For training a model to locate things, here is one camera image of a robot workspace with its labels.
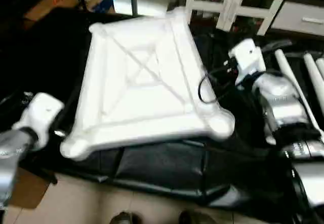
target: shoe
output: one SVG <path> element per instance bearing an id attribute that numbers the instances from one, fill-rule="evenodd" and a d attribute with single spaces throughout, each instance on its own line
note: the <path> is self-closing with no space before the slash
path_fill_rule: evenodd
<path id="1" fill-rule="evenodd" d="M 131 212 L 121 212 L 119 215 L 114 216 L 109 224 L 140 224 L 141 218 Z"/>

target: robotic arm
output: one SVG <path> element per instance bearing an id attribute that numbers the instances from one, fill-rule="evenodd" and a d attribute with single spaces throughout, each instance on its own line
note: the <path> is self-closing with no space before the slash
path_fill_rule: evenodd
<path id="1" fill-rule="evenodd" d="M 62 108 L 61 101 L 38 93 L 12 130 L 0 134 L 0 209 L 10 199 L 19 161 L 28 151 L 37 151 L 47 144 L 48 129 Z"/>
<path id="2" fill-rule="evenodd" d="M 304 202 L 302 205 L 306 205 L 309 210 L 323 205 L 322 130 L 314 122 L 310 107 L 294 75 L 291 78 L 284 71 L 266 71 L 261 50 L 254 45 L 252 39 L 236 45 L 229 52 L 229 56 L 234 57 L 237 63 L 238 77 L 235 84 L 248 84 L 247 88 L 251 89 L 262 107 L 267 142 L 276 144 L 279 158 L 287 159 L 291 163 L 292 185 L 294 192 L 300 194 L 300 199 Z M 284 65 L 289 67 L 286 58 L 284 60 Z M 317 219 L 312 223 L 323 222 Z"/>

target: floor tile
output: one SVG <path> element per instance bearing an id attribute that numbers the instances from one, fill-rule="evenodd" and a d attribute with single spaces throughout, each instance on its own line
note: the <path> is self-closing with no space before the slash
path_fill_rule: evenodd
<path id="1" fill-rule="evenodd" d="M 139 214 L 143 224 L 177 224 L 180 213 L 185 209 L 206 213 L 217 223 L 232 224 L 232 212 L 201 208 L 191 202 L 157 195 L 135 192 L 130 205 L 130 211 Z"/>
<path id="2" fill-rule="evenodd" d="M 100 193 L 97 185 L 59 181 L 49 187 L 36 209 L 23 209 L 15 224 L 96 224 Z"/>
<path id="3" fill-rule="evenodd" d="M 98 209 L 99 223 L 108 224 L 115 215 L 129 211 L 132 198 L 132 191 L 102 186 Z"/>
<path id="4" fill-rule="evenodd" d="M 233 214 L 234 224 L 267 224 L 267 222 L 257 220 L 238 213 Z"/>
<path id="5" fill-rule="evenodd" d="M 9 206 L 5 213 L 4 224 L 14 224 L 21 210 L 19 207 Z"/>
<path id="6" fill-rule="evenodd" d="M 202 208 L 199 207 L 195 209 L 196 211 L 200 211 L 201 213 L 209 215 L 212 219 L 219 224 L 233 224 L 233 212 L 232 211 L 225 211 L 219 210 L 214 208 Z"/>

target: drawer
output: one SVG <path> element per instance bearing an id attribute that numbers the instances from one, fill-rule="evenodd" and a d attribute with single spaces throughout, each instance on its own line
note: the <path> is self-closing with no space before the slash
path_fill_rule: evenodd
<path id="1" fill-rule="evenodd" d="M 285 2 L 271 28 L 324 35 L 324 8 Z"/>

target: white pipe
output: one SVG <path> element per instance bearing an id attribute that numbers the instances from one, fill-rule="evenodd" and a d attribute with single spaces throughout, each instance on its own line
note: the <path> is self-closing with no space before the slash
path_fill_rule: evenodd
<path id="1" fill-rule="evenodd" d="M 320 74 L 315 61 L 309 53 L 304 55 L 305 65 L 307 67 L 310 80 L 312 81 L 317 100 L 324 115 L 324 81 L 322 75 Z"/>
<path id="2" fill-rule="evenodd" d="M 316 65 L 320 74 L 322 75 L 322 78 L 324 78 L 324 58 L 319 58 L 316 60 Z"/>
<path id="3" fill-rule="evenodd" d="M 277 51 L 274 52 L 274 54 L 275 54 L 275 58 L 278 61 L 281 72 L 283 74 L 285 74 L 294 83 L 294 85 L 300 95 L 300 98 L 302 99 L 302 101 L 305 105 L 305 108 L 308 112 L 309 118 L 310 118 L 314 128 L 319 130 L 323 136 L 322 130 L 319 128 L 319 125 L 314 117 L 314 114 L 313 114 L 312 110 L 310 109 L 308 101 L 306 100 L 306 97 L 305 97 L 302 89 L 300 88 L 298 81 L 296 80 L 296 77 L 295 77 L 292 69 L 290 68 L 290 65 L 288 64 L 288 61 L 287 61 L 283 51 L 281 49 L 278 49 Z"/>

